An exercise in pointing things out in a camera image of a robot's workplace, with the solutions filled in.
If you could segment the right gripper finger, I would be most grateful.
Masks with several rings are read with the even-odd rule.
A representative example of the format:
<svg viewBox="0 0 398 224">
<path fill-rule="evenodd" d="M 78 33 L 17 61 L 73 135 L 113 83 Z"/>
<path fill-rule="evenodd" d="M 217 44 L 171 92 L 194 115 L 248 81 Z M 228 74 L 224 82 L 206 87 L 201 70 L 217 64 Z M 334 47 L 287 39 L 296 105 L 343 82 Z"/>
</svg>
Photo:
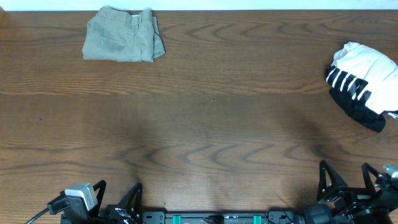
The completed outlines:
<svg viewBox="0 0 398 224">
<path fill-rule="evenodd" d="M 371 175 L 375 176 L 375 178 L 378 179 L 379 177 L 379 172 L 371 165 L 369 165 L 367 162 L 365 162 L 361 166 L 361 170 L 363 173 L 363 179 L 364 179 L 364 184 L 365 184 L 365 189 L 368 191 L 368 193 L 372 196 L 376 196 L 377 191 L 375 189 L 375 186 L 371 180 Z"/>
<path fill-rule="evenodd" d="M 319 164 L 320 178 L 318 184 L 317 201 L 326 202 L 334 199 L 340 191 L 347 188 L 348 184 L 337 171 L 322 160 Z"/>
</svg>

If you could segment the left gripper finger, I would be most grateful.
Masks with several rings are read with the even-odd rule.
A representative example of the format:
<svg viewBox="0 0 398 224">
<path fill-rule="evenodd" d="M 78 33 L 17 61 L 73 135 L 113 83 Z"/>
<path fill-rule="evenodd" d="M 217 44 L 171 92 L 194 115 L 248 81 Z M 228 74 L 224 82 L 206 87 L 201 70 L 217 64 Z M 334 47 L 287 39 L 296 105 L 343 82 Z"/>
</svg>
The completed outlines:
<svg viewBox="0 0 398 224">
<path fill-rule="evenodd" d="M 105 180 L 101 180 L 99 182 L 97 182 L 94 186 L 93 189 L 95 192 L 97 192 L 96 195 L 96 199 L 97 199 L 97 205 L 91 210 L 91 214 L 93 217 L 97 217 L 99 212 L 100 212 L 100 207 L 101 207 L 101 203 L 103 200 L 103 196 L 105 193 L 105 189 L 106 189 L 106 181 Z"/>
<path fill-rule="evenodd" d="M 117 204 L 118 223 L 142 223 L 142 190 L 137 182 Z"/>
</svg>

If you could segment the khaki shorts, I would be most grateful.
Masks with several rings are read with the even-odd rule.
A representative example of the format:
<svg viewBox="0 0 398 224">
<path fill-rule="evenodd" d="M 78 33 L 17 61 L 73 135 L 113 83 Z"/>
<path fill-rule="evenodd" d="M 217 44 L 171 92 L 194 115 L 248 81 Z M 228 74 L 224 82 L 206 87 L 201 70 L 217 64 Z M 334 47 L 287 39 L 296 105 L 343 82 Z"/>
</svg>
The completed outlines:
<svg viewBox="0 0 398 224">
<path fill-rule="evenodd" d="M 152 11 L 132 15 L 104 6 L 87 22 L 82 53 L 85 60 L 153 62 L 165 48 Z"/>
</svg>

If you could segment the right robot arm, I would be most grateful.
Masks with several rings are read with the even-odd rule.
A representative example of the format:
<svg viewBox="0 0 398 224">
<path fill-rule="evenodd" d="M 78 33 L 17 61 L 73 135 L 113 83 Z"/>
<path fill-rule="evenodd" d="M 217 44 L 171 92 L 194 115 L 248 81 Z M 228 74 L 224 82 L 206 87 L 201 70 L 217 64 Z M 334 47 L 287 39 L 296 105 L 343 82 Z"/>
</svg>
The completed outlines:
<svg viewBox="0 0 398 224">
<path fill-rule="evenodd" d="M 326 161 L 320 162 L 317 203 L 294 216 L 306 224 L 392 224 L 397 209 L 397 166 L 386 164 L 379 172 L 368 163 L 361 166 L 364 188 L 349 187 Z"/>
</svg>

